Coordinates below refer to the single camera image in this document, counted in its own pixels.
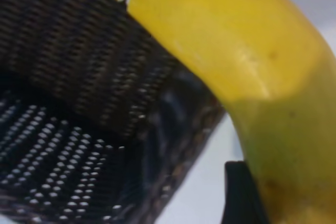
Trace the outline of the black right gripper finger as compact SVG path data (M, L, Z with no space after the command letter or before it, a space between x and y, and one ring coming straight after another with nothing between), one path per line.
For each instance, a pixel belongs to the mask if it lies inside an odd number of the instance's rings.
M269 223L254 179L244 161L225 163L225 206L222 223Z

